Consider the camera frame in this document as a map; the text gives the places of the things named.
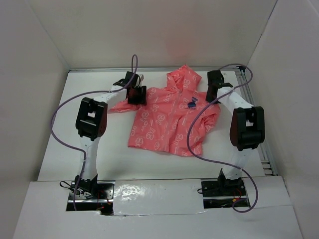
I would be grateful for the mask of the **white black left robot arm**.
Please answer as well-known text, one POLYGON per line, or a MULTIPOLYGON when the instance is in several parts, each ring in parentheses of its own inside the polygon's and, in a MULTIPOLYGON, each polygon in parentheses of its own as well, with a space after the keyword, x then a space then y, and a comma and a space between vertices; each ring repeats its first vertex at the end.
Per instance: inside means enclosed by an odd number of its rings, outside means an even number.
POLYGON ((146 105, 147 87, 142 85, 143 79, 143 75, 128 71, 125 78, 115 82, 109 91, 81 100, 75 126, 84 157, 75 185, 88 199, 98 194, 97 151, 100 138, 106 131, 108 111, 123 100, 133 106, 146 105))

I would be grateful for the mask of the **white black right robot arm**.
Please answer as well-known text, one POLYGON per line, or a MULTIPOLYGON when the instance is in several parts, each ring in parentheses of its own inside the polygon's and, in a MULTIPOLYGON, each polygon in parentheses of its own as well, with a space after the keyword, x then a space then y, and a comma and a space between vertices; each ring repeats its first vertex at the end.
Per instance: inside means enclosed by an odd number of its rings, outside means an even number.
POLYGON ((207 73, 208 90, 206 101, 223 104, 231 113, 230 142, 234 146, 231 162, 224 166, 218 176, 217 189, 222 195, 229 195, 235 187, 240 186, 242 168, 246 166, 250 155, 264 142, 264 109, 244 100, 233 85, 224 81, 220 70, 207 73))

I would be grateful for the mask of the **pink hooded jacket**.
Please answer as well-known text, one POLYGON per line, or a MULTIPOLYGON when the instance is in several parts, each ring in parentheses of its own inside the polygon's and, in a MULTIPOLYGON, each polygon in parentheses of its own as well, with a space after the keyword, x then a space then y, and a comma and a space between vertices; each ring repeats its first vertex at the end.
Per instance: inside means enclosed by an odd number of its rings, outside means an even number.
POLYGON ((112 107, 112 113, 136 112, 128 147, 182 157, 202 155, 204 139, 217 124, 221 109, 207 107, 206 93, 197 90, 201 79, 183 65, 167 73, 165 87, 147 90, 145 106, 124 100, 112 107))

